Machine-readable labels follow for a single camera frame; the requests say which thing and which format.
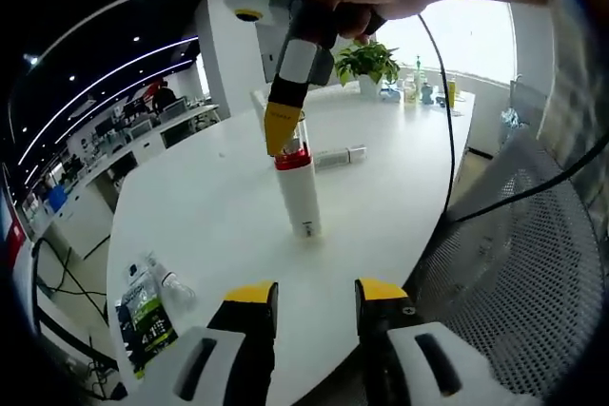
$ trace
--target round table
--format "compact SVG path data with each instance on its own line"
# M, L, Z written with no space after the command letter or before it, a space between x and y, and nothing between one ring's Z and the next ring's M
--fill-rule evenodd
M453 117L459 165L474 106ZM268 405L307 394L357 346L356 278L403 284L441 215L450 173L446 115L438 107L365 100L357 87L311 91L304 111L313 152L365 145L359 164L318 171L323 236L291 232L254 110L229 118L133 170L120 195L108 254L108 302L125 270L154 251L197 294L193 312L166 304L178 334L206 326L225 293L279 283L276 364ZM137 388L116 313L110 332L121 376Z

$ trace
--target white pot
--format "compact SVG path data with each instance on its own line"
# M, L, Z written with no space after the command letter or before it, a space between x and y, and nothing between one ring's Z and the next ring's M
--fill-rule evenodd
M372 81L368 75L359 75L358 82L360 83L360 93L367 99L377 99L383 87L383 80L379 83Z

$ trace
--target ceiling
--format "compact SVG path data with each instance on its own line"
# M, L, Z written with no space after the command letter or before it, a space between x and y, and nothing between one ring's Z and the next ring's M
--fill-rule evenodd
M25 40L20 55L41 55L74 25L115 1L22 0L16 12L17 17L25 20L21 30ZM31 170L42 160L48 162L62 146L54 143L75 121L70 121L69 115L87 100L87 94L79 97L50 125L22 165L17 166L34 137L62 107L115 68L157 48L196 35L193 12L200 2L129 0L85 23L35 66L19 58L7 103L10 116L3 116L0 125L2 149L6 153L4 161L9 166L13 188L25 180L26 170ZM90 93L101 102L107 94L163 68L194 59L198 53L196 40L167 49L116 72L92 88Z

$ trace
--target green leaves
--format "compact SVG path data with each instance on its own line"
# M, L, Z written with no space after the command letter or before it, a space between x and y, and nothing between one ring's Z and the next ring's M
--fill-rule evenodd
M354 43L354 47L339 52L339 60L334 65L341 85L346 85L349 75L369 75L375 83L383 77L390 84L398 80L400 67L391 57L396 48L387 49L378 42L370 42L368 45Z

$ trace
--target potted plant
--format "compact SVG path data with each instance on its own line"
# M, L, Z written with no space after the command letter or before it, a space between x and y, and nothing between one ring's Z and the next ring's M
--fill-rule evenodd
M360 83L362 95L377 97L383 77L389 84L398 80L400 67L391 57L393 51L395 49L387 49L383 44L373 41L367 45L354 42L353 47L343 49L334 66L341 85L346 85L349 75L353 75Z

